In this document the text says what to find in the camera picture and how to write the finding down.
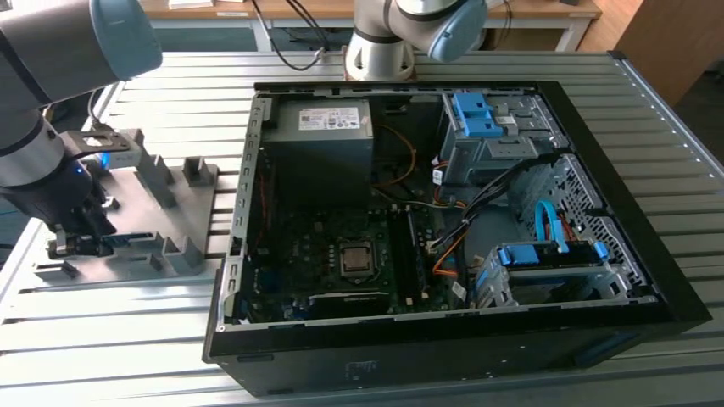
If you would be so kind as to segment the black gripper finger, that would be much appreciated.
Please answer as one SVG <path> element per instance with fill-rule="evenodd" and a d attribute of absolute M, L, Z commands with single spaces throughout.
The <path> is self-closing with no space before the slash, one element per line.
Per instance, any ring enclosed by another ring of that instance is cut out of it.
<path fill-rule="evenodd" d="M 67 231 L 62 224 L 55 225 L 55 239 L 48 242 L 48 257 L 63 259 L 75 255 L 75 233 Z"/>

